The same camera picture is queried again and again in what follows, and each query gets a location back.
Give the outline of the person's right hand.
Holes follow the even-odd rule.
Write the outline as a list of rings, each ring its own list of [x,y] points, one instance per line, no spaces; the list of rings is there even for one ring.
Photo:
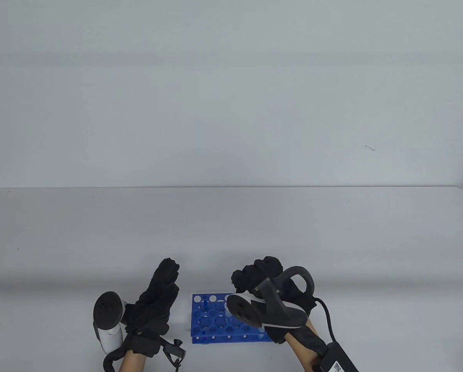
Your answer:
[[[317,300],[306,268],[283,268],[276,257],[267,256],[233,272],[231,281],[236,290],[226,301],[231,315],[249,327],[263,328],[277,344],[289,334],[305,348],[324,353],[325,342],[307,325]]]

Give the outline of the person's left hand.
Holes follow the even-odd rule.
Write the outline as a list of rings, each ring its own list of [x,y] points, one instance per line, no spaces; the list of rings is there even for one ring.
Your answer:
[[[147,357],[156,355],[162,346],[162,336],[169,330],[168,319],[171,307],[177,299],[176,284],[179,264],[165,258],[155,270],[149,286],[134,304],[127,304],[122,324],[126,337],[125,351]]]

